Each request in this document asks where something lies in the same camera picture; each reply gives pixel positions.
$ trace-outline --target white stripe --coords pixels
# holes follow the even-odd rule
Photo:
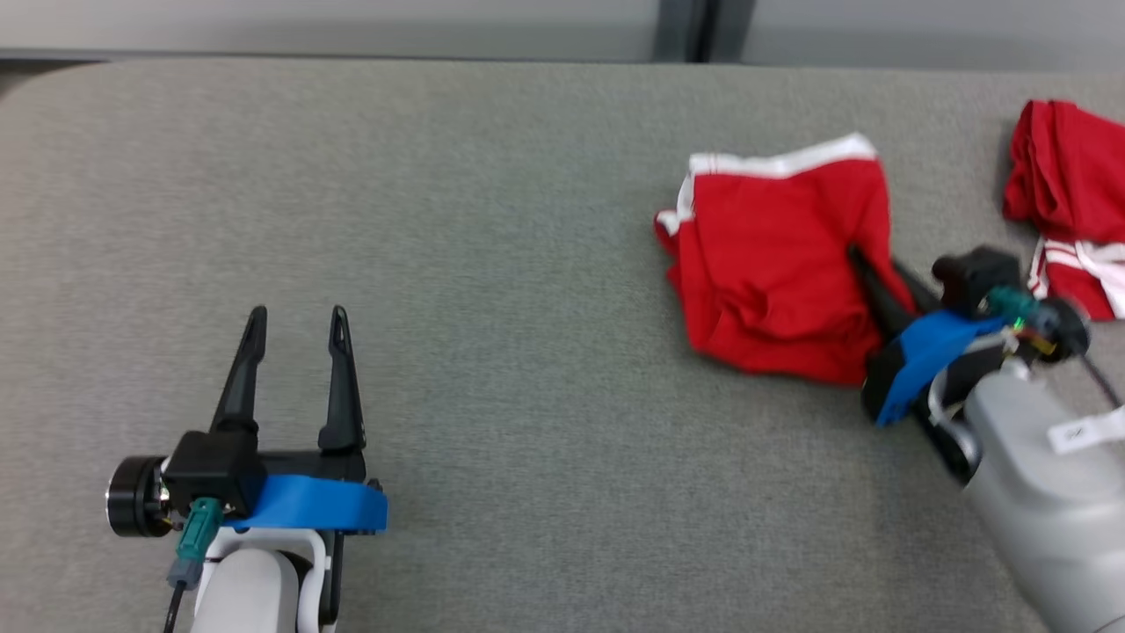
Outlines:
[[[693,173],[732,173],[760,178],[789,178],[842,160],[875,160],[875,146],[858,132],[827,143],[775,156],[740,157],[732,154],[692,154],[687,170]]]
[[[875,160],[878,155],[871,141],[858,132],[775,156],[741,157],[734,154],[692,154],[687,159],[687,175],[684,178],[683,184],[680,186],[675,214],[660,211],[657,214],[657,220],[669,235],[675,235],[682,223],[695,217],[695,175],[700,173],[789,178],[831,162]]]
[[[1065,252],[1059,252],[1056,250],[1048,250],[1043,255],[1047,260],[1047,263],[1061,263],[1062,265],[1070,265],[1071,268],[1078,268],[1079,270],[1086,270],[1082,262],[1078,260],[1077,255],[1068,254]]]
[[[1032,296],[1038,299],[1046,298],[1047,290],[1051,289],[1051,283],[1046,274],[1043,273],[1046,264],[1046,261],[1043,260],[1044,243],[1045,239],[1040,237],[1040,242],[1035,244],[1035,254],[1032,255],[1032,269],[1027,275],[1027,288],[1032,290]]]
[[[1076,254],[1074,244],[1071,242],[1060,242],[1059,239],[1044,239],[1040,237],[1038,247],[1059,248],[1069,252],[1070,254]]]
[[[1074,242],[1074,250],[1082,268],[1101,281],[1114,316],[1125,318],[1125,244]]]

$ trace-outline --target robotic arm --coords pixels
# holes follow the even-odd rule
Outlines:
[[[988,247],[934,264],[940,299],[897,265],[920,318],[853,260],[890,341],[862,391],[872,421],[918,421],[1052,631],[1125,632],[1125,463],[1101,444],[1125,438],[1125,410],[1086,359],[1079,313],[1026,295],[1018,261]],[[1077,419],[1032,380],[1034,362],[1071,356],[1115,412]]]
[[[192,633],[332,633],[344,537],[387,527],[378,480],[364,483],[367,437],[343,307],[332,310],[328,414],[317,450],[258,451],[266,316],[264,306],[250,313],[210,429],[186,433],[169,458],[126,458],[106,491],[119,536],[181,533],[165,633],[183,591],[197,588]]]

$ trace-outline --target green connector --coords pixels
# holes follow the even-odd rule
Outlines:
[[[220,525],[223,525],[223,504],[218,499],[205,497],[191,504],[183,534],[180,535],[180,543],[176,546],[176,562],[172,563],[172,569],[168,570],[170,587],[174,588],[182,584],[184,589],[191,591],[199,586],[207,548],[215,541]]]
[[[988,292],[988,310],[1002,316],[1008,324],[1017,320],[1035,322],[1042,307],[1032,295],[1016,288],[998,287]]]
[[[210,548],[212,541],[223,525],[223,504],[218,499],[204,497],[191,504],[188,523],[183,526],[180,543],[176,546],[176,557],[201,561]]]

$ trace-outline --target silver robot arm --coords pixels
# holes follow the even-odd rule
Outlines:
[[[965,486],[1025,599],[1056,633],[1125,632],[1125,462],[1099,444],[1058,454],[1077,418],[1012,359],[964,404],[980,463]]]

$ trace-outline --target gray wall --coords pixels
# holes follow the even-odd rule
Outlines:
[[[1122,0],[757,0],[753,64],[1125,67]]]
[[[3,0],[0,57],[272,53],[648,61],[660,0]]]

